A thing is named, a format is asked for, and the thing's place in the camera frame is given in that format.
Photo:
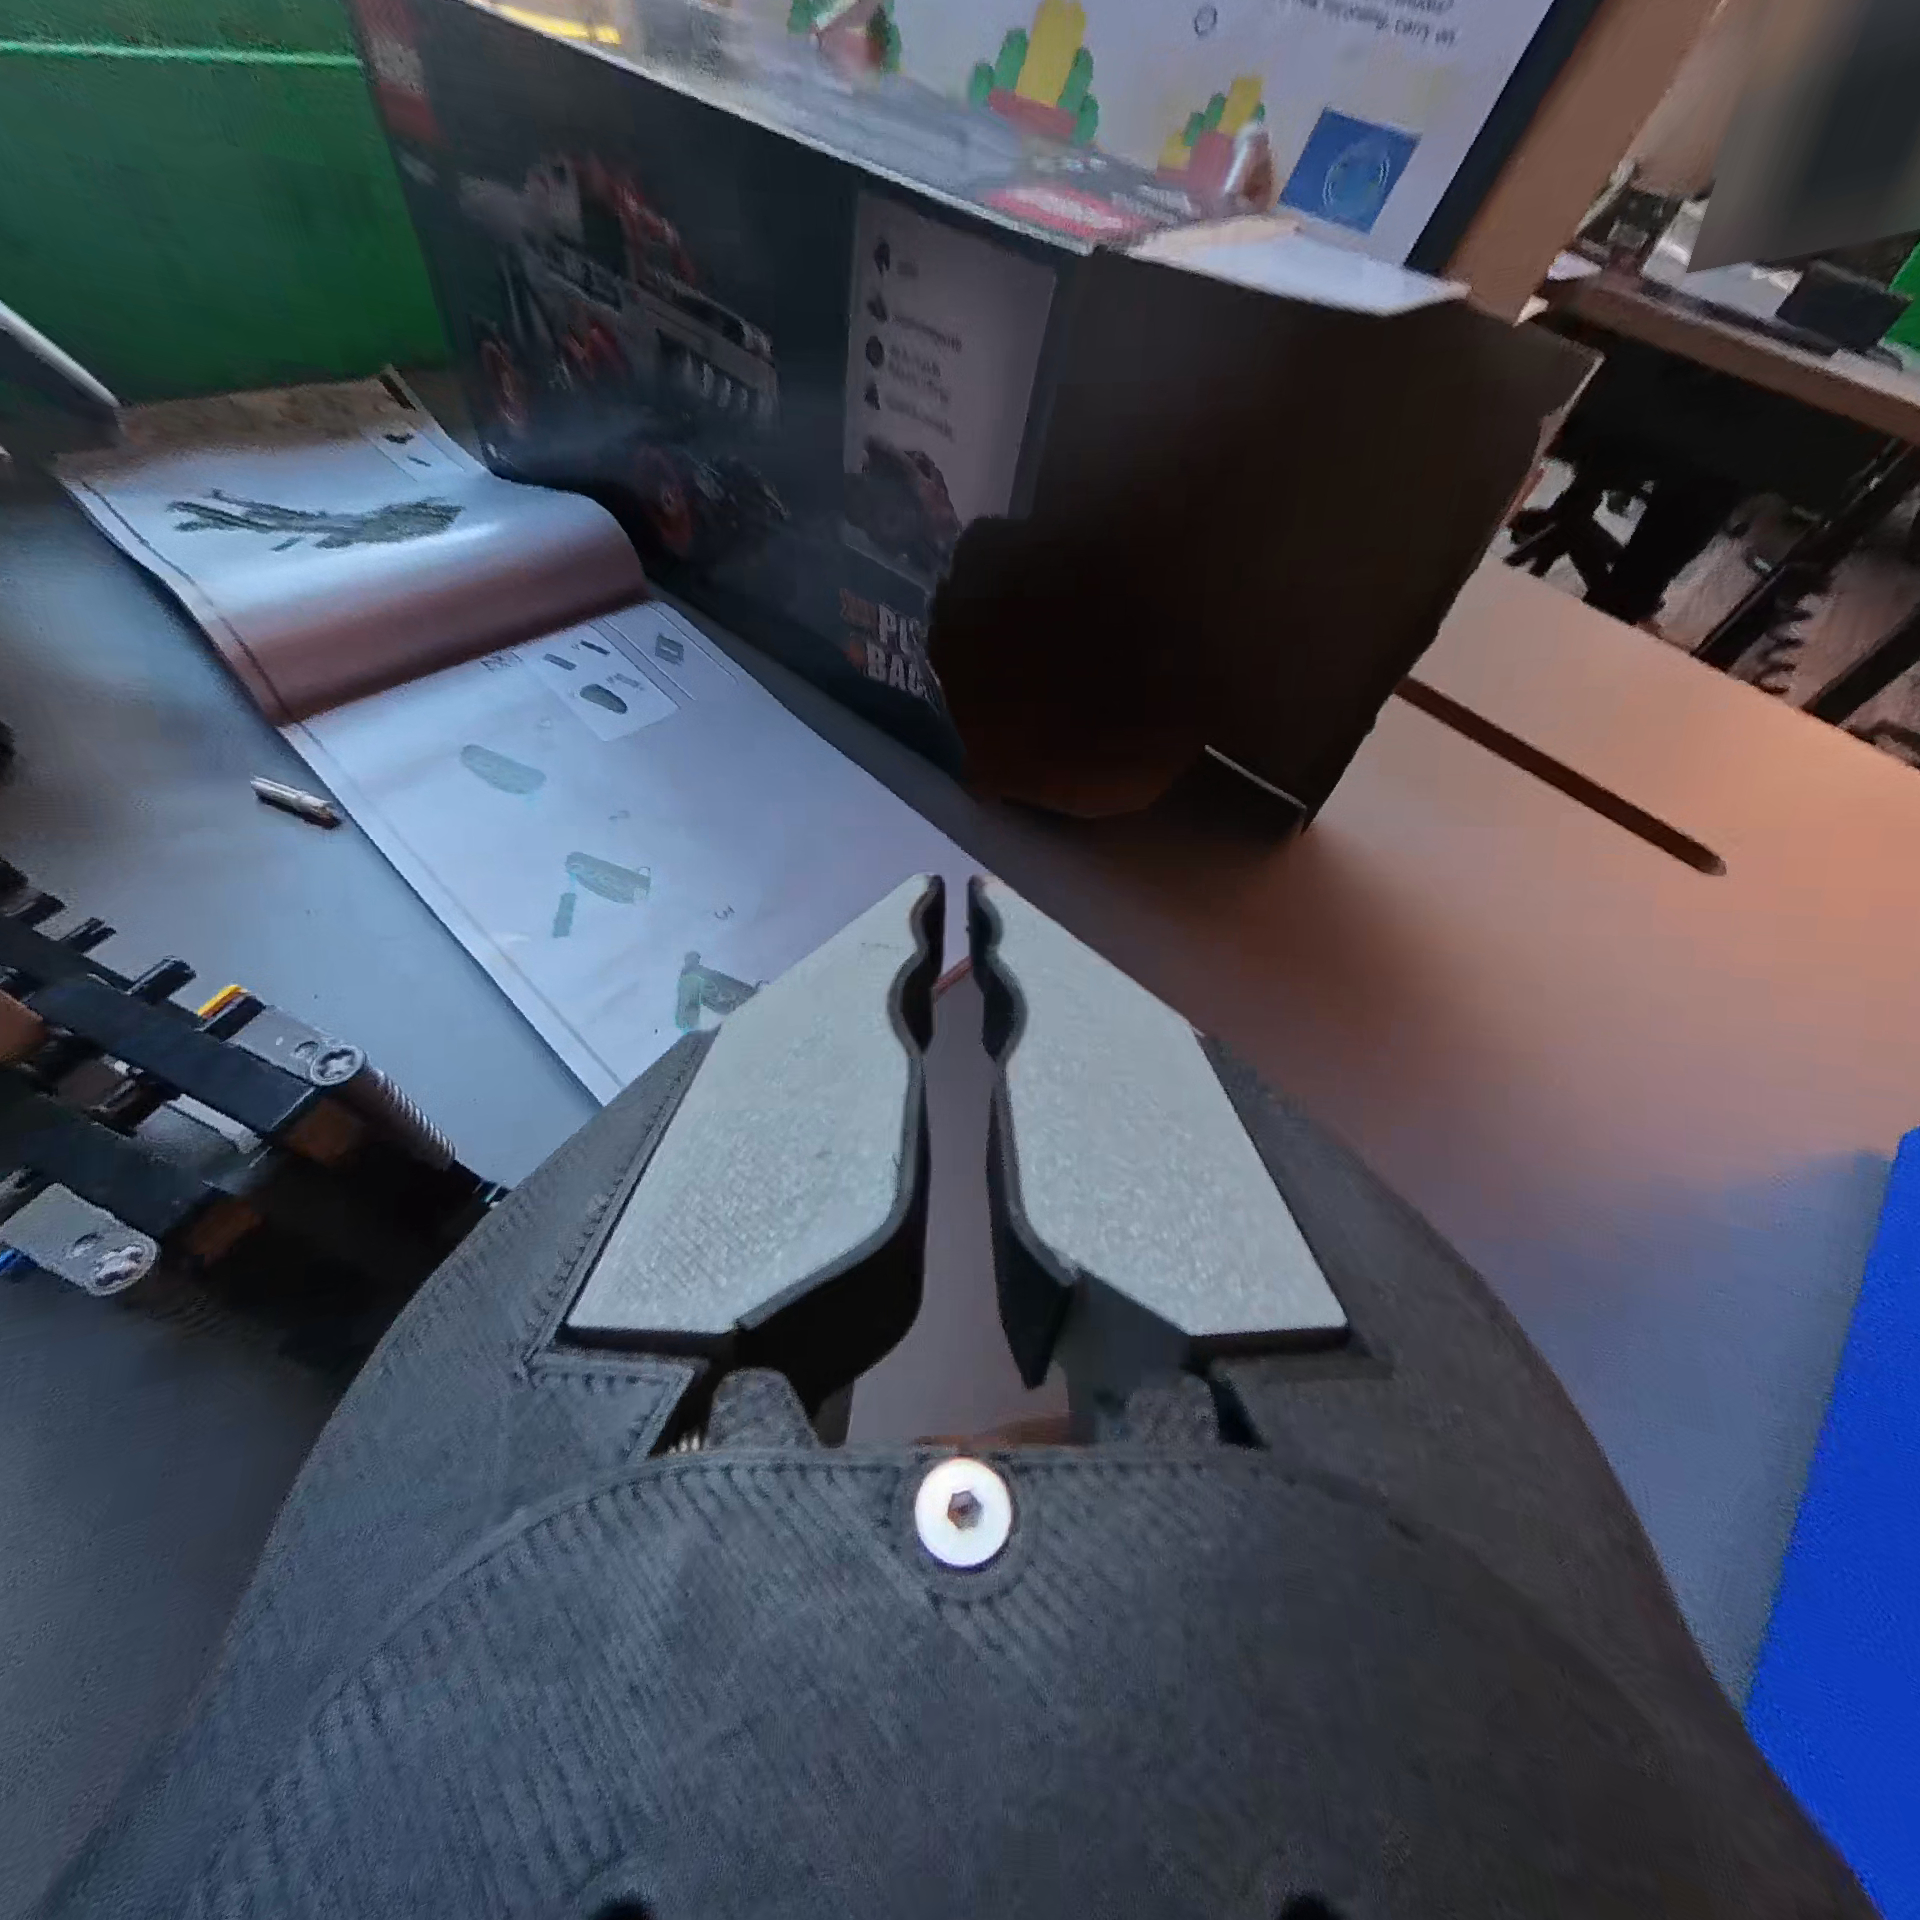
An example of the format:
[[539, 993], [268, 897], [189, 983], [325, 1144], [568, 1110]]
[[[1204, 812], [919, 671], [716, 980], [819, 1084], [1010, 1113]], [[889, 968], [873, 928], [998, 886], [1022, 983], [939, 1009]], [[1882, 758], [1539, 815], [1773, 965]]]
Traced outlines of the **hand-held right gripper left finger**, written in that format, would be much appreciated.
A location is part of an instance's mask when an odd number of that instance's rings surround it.
[[846, 1419], [924, 1298], [946, 916], [908, 876], [704, 1036], [589, 1239], [571, 1346], [772, 1371]]

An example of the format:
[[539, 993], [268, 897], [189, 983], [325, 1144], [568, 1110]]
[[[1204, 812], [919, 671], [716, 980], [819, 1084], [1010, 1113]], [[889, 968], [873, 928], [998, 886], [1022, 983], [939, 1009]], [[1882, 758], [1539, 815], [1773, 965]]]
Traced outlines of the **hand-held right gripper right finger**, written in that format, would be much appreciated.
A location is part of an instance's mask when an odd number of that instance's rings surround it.
[[1350, 1316], [1192, 1022], [998, 878], [970, 882], [968, 931], [1022, 1382], [1116, 1419], [1219, 1361], [1344, 1350]]

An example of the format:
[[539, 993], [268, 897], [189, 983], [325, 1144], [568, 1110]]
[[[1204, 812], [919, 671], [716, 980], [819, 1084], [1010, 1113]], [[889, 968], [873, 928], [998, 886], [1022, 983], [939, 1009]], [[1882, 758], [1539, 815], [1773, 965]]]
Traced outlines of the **black lego set box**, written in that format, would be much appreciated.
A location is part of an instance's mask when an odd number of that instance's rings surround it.
[[752, 3], [348, 3], [489, 465], [978, 793], [1313, 817], [1586, 360]]

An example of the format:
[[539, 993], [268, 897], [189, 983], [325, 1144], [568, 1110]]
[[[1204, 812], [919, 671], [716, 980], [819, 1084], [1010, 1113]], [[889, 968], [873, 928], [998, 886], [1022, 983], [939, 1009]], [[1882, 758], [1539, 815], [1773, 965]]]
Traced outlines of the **open instruction booklet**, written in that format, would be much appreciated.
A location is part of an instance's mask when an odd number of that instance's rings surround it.
[[131, 405], [61, 486], [601, 1100], [970, 856], [396, 374]]

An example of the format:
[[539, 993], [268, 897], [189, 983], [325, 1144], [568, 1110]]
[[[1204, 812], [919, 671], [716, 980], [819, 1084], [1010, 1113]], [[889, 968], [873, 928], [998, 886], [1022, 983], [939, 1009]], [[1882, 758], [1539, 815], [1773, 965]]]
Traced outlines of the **black mechanical assembly with screws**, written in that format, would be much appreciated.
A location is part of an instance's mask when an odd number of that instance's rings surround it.
[[2, 1267], [276, 1329], [382, 1327], [508, 1189], [369, 1053], [253, 989], [102, 957], [2, 864]]

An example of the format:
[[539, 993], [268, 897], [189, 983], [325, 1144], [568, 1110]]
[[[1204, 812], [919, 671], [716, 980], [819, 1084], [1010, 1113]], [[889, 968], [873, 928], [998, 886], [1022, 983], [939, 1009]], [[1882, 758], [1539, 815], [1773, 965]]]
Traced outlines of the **blue flat object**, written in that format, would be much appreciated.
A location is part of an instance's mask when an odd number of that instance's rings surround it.
[[1875, 1908], [1918, 1913], [1918, 1132], [1899, 1142], [1745, 1722]]

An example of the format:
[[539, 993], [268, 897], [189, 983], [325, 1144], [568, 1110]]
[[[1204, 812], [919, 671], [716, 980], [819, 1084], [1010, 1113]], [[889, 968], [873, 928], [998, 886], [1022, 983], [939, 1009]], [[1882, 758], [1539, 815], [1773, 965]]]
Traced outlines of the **background wooden desk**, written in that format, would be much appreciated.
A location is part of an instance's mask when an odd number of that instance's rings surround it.
[[1789, 660], [1804, 637], [1804, 624], [1860, 543], [1887, 515], [1916, 494], [1916, 376], [1875, 370], [1863, 355], [1837, 350], [1822, 355], [1806, 345], [1745, 326], [1740, 313], [1687, 299], [1658, 281], [1616, 271], [1551, 279], [1543, 286], [1540, 321], [1579, 341], [1596, 341], [1602, 374], [1620, 355], [1685, 368], [1709, 379], [1712, 405], [1701, 405], [1698, 425], [1665, 428], [1687, 442], [1691, 478], [1707, 471], [1704, 443], [1726, 420], [1763, 408], [1763, 420], [1782, 415], [1790, 446], [1802, 443], [1808, 420], [1827, 431], [1872, 438], [1875, 449], [1847, 471], [1840, 492], [1820, 492], [1825, 510], [1784, 547], [1694, 643], [1702, 663], [1732, 671], [1750, 656], [1771, 667]]

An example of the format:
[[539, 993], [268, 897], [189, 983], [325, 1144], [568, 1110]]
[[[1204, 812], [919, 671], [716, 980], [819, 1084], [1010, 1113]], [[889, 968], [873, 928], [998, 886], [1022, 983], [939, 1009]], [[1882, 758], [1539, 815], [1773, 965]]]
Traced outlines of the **brown cardboard stand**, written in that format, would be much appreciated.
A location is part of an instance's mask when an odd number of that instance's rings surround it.
[[1515, 323], [1720, 13], [1718, 2], [1602, 2], [1453, 248], [1445, 276]]

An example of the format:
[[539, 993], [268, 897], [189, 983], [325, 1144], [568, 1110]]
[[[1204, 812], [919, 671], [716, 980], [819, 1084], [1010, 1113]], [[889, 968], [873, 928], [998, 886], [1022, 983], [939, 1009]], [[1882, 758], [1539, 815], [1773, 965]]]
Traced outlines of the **printed task instruction sheet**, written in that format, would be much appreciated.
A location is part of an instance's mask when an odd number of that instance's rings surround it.
[[1280, 210], [1399, 266], [1515, 83], [1570, 49], [1549, 2], [751, 3], [855, 72], [1124, 162], [1211, 213]]

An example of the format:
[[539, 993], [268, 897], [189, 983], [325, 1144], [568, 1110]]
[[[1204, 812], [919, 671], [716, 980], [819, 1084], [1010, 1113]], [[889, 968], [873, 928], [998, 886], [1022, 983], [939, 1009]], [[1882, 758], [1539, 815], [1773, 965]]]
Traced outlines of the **black desktop device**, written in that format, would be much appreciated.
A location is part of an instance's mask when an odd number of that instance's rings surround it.
[[1778, 304], [1775, 321], [1832, 350], [1871, 354], [1882, 348], [1882, 335], [1905, 304], [1888, 284], [1817, 258]]

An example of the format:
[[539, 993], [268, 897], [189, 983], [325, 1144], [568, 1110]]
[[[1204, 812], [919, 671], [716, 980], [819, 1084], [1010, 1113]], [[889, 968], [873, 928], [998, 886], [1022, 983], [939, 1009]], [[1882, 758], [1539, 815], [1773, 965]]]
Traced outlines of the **large green storage bin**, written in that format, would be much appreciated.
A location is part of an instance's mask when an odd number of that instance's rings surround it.
[[442, 370], [348, 3], [6, 2], [2, 296], [124, 401]]

